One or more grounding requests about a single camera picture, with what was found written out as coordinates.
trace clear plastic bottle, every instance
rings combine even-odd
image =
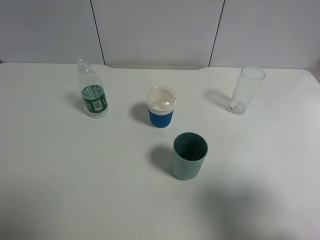
[[[79,59],[77,66],[79,88],[89,115],[95,119],[104,117],[108,112],[108,103],[99,76],[87,59]]]

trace drinking glass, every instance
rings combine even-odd
[[[258,67],[243,67],[228,106],[229,112],[244,114],[265,77],[265,72]]]

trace clear glass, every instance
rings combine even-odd
[[[244,114],[265,77],[265,72],[258,67],[245,66],[242,68],[228,106],[229,112],[236,115]]]
[[[78,72],[79,72],[79,88],[80,92],[83,98],[90,99],[94,95],[94,97],[98,97],[100,95],[103,95],[105,93],[104,88],[102,86],[102,82],[98,76],[98,74],[92,69],[91,64],[87,59],[79,59],[77,62]],[[95,87],[95,94],[84,94],[84,91],[86,89],[91,89],[90,86]],[[90,111],[87,111],[87,113],[95,119],[99,119],[104,117],[108,112],[109,106],[107,108],[99,113],[93,113]]]

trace white wall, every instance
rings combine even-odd
[[[104,64],[89,0],[6,0],[0,5],[0,60]]]
[[[105,63],[207,67],[223,0],[92,0]]]
[[[226,0],[211,66],[310,69],[320,57],[320,0]]]

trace green bottle label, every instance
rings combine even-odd
[[[91,86],[85,87],[82,90],[82,98],[84,100],[86,108],[91,113],[94,113],[94,114],[101,113],[104,110],[106,110],[108,107],[106,94],[101,86],[91,85]]]

